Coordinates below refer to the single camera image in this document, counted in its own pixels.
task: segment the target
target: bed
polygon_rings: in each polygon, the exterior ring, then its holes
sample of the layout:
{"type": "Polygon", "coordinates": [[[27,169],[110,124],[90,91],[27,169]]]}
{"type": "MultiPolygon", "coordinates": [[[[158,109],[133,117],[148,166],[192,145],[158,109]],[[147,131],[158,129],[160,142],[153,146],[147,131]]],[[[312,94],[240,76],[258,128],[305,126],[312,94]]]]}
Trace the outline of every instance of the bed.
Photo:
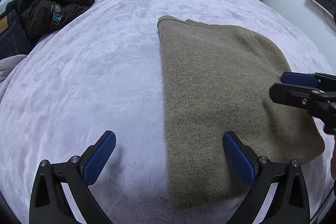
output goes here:
{"type": "MultiPolygon", "coordinates": [[[[114,223],[225,223],[237,209],[244,197],[186,212],[168,204],[157,31],[163,15],[248,28],[271,39],[292,71],[333,74],[297,27],[258,0],[96,0],[44,37],[0,87],[0,191],[23,224],[39,162],[81,155],[105,130],[115,132],[117,146],[90,190],[114,223]]],[[[333,186],[333,137],[323,133],[320,120],[315,123],[325,151],[302,167],[311,216],[333,186]]],[[[274,190],[273,185],[255,223],[274,190]]]]}

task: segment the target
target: jeans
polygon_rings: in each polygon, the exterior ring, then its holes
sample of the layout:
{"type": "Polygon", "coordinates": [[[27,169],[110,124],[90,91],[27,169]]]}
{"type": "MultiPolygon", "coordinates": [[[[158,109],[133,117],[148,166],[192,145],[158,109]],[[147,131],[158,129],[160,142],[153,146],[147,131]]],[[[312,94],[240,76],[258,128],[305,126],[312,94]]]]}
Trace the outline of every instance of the jeans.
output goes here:
{"type": "Polygon", "coordinates": [[[18,54],[29,54],[33,47],[15,10],[7,15],[7,25],[8,28],[0,33],[0,60],[18,54]]]}

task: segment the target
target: knit fabric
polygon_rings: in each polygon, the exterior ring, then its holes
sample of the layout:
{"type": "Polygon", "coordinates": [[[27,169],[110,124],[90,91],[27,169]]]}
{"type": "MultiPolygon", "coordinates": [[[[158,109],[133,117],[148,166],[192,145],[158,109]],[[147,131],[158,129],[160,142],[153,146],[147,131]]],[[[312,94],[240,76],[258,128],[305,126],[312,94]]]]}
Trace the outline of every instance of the knit fabric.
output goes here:
{"type": "Polygon", "coordinates": [[[275,162],[304,164],[322,154],[307,112],[269,99],[270,86],[290,71],[272,41],[238,26],[171,16],[157,26],[171,206],[187,209],[248,191],[226,159],[227,131],[275,162]]]}

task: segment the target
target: black puffer jacket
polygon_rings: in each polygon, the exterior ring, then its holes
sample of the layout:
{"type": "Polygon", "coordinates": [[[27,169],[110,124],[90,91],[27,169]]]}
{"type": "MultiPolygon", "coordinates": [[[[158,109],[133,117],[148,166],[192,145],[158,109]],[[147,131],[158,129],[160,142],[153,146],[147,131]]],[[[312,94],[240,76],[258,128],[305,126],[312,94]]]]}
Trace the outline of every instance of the black puffer jacket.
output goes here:
{"type": "Polygon", "coordinates": [[[62,29],[89,9],[95,0],[13,0],[0,18],[15,10],[32,46],[46,33],[62,29]]]}

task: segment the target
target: power cord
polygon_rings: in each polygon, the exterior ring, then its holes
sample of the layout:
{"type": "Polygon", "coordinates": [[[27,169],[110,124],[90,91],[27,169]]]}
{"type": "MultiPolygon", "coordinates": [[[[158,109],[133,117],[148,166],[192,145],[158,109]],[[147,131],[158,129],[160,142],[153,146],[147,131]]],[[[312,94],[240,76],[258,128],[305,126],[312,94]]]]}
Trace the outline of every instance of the power cord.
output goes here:
{"type": "Polygon", "coordinates": [[[336,30],[332,26],[330,26],[330,24],[328,23],[324,10],[323,10],[323,13],[324,13],[325,22],[329,25],[330,28],[332,28],[336,32],[336,30]]]}

